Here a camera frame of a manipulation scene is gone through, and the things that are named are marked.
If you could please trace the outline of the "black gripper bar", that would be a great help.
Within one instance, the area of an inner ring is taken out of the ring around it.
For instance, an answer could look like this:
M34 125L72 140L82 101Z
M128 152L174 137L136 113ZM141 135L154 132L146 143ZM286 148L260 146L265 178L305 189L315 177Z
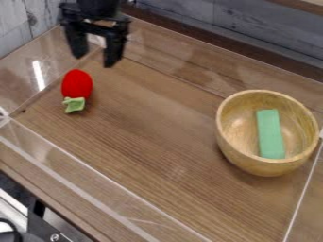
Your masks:
M84 26L116 33L104 37L104 67L112 67L122 58L126 44L129 18L121 13L120 2L65 2L58 4L60 23L64 27L72 55L80 59L88 53Z

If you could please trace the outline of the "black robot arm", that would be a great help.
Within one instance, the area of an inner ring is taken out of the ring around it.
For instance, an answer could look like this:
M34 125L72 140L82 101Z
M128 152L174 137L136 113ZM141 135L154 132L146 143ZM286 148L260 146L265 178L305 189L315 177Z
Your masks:
M76 0L61 2L60 24L72 55L80 59L89 51L86 35L104 38L104 67L122 58L129 18L120 12L121 0Z

